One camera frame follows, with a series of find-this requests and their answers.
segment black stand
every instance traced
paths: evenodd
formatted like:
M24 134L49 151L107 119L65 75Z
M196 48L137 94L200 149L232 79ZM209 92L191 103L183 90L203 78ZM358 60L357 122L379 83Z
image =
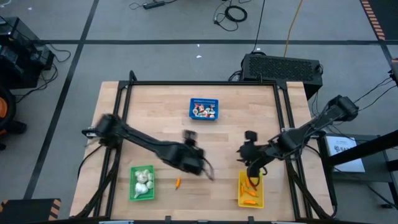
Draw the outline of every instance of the black stand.
M339 136L336 134L327 134L327 136ZM395 204L398 204L398 186L392 174L392 171L398 170L398 160L389 161L386 149L398 146L398 130L383 136L365 136L365 135L347 135L355 138L357 146L334 156L329 156L326 139L321 138L318 142L326 179L329 180L329 187L333 189L331 179L340 180L358 180L366 182L384 182L388 183L392 198ZM362 159L365 173L350 173L344 175L339 172L333 172L333 167L338 164Z
M396 82L398 86L398 58L392 59L390 77Z

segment carrot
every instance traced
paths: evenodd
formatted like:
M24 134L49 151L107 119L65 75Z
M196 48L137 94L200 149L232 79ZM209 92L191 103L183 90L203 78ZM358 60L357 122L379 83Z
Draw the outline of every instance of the carrot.
M243 185L242 185L242 183L241 183L241 196L243 195L243 192L244 192L244 190L243 190Z
M250 190L247 190L246 193L248 193L249 195L252 195L253 197L257 197L255 192L252 192Z
M257 202L253 200L245 200L243 203L251 204L251 205L257 205Z
M177 183L175 183L175 189L177 190L181 184L181 177L177 179Z
M250 182L250 185L251 185L251 187L255 190L255 191L257 191L257 187L252 183L252 182Z
M246 181L246 187L247 187L247 188L249 188L249 187L250 187L250 185L251 185L251 184L250 184L250 181L249 181L249 179L248 179L248 178L246 178L246 179L245 179L245 181Z

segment wooden tabletop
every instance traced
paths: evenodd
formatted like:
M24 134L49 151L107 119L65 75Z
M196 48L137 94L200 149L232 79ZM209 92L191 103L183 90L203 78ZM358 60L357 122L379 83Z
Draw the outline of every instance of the wooden tabletop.
M102 84L93 124L103 113L112 113L117 86L117 82ZM288 91L295 125L299 127L311 119L303 85L288 83ZM195 121L188 117L190 98L195 97L219 99L220 116L217 121ZM282 92L280 98L287 123ZM205 175L197 177L171 168L152 152L124 141L112 219L164 220L166 215L171 215L173 220L244 221L248 216L257 221L294 220L283 161L275 160L267 165L269 173L264 177L263 209L241 208L237 203L238 171L245 166L236 161L239 159L236 151L243 144L244 132L256 131L259 144L267 143L268 139L280 133L271 86L133 86L127 124L157 139L169 141L181 142L184 129L196 131L198 146L206 151L206 158L215 169L216 180L211 182ZM315 142L310 142L310 145L316 147ZM88 147L85 156L96 147ZM103 157L104 150L99 151L83 166L70 215L77 214L98 188ZM302 160L309 191L331 214L333 209L320 158L304 150ZM155 167L155 199L130 202L130 168L148 164ZM178 177L182 178L182 183L175 190ZM297 192L304 217L302 195L299 190ZM108 192L105 192L101 214L104 214L107 198Z

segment white paper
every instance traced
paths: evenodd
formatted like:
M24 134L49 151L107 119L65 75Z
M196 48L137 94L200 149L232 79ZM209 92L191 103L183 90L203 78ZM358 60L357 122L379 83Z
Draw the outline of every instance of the white paper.
M356 142L355 138L349 139L346 137L326 136L326 146L328 147L330 156L334 156L337 153L341 153L355 147ZM343 172L365 172L362 159L356 159L354 161L337 165L336 168Z

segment grey floor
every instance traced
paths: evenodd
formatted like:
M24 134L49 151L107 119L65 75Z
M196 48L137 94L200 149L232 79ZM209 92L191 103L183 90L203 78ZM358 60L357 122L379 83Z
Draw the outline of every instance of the grey floor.
M76 173L86 143L80 131L91 124L101 82L126 80L131 69L139 80L227 80L239 69L243 55L250 52L253 45L201 44L200 40L254 40L262 4L258 0L243 4L249 14L247 21L239 24L236 32L226 32L212 22L220 1L179 0L150 11L143 8L132 11L128 8L131 0L99 0L87 40L198 40L198 43L118 45L103 42L80 45L83 48L75 56L94 2L13 0L0 7L1 16L20 17L41 39L66 40L55 47L72 52L69 60L57 63L59 76L46 90L31 94L18 104L17 119L29 128L23 135L2 139L7 150L0 152L0 200L24 197L61 90L64 83L69 82L67 77L72 77L72 82L33 193L33 198L61 198L61 218L69 215ZM259 38L285 40L298 4L299 0L267 0ZM377 40L358 0L305 0L291 39ZM284 45L271 42L257 48L267 55L283 56L284 52ZM390 45L389 51L398 57L398 46ZM66 57L64 53L56 54ZM338 94L360 97L387 78L389 71L378 45L292 44L287 56L316 59L323 64L324 85L319 91L319 107ZM76 67L71 66L74 58L78 59ZM371 103L386 88L375 91L359 105ZM396 94L396 89L391 90L354 121L342 124L340 130L353 134L386 134L397 129ZM396 150L390 149L388 154L390 159L398 158ZM386 184L373 186L391 199ZM368 223L398 220L397 211L378 208L381 201L365 186L336 182L335 187L338 218Z

